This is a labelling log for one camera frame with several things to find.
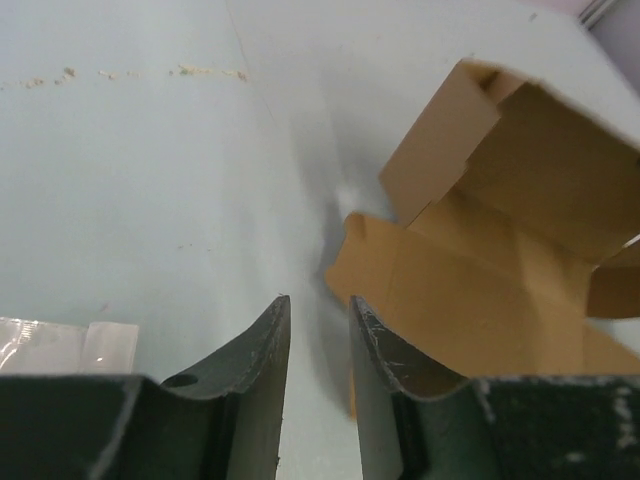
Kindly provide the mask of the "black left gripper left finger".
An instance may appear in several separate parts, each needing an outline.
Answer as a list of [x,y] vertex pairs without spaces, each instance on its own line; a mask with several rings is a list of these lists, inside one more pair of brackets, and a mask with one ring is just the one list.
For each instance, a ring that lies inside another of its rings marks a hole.
[[291,338],[282,295],[237,337],[155,382],[5,375],[5,479],[272,479]]

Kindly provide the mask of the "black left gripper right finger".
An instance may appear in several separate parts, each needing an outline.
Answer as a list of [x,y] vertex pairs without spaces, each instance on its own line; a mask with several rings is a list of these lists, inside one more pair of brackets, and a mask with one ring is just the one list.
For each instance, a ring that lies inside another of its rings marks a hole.
[[465,377],[349,306],[367,479],[635,479],[635,375]]

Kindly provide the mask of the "brown cardboard box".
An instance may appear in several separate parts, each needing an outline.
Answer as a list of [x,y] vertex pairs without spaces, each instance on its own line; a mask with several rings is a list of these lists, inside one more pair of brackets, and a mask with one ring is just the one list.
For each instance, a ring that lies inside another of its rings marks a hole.
[[635,374],[589,325],[639,313],[639,143],[549,85],[459,61],[325,273],[465,376]]

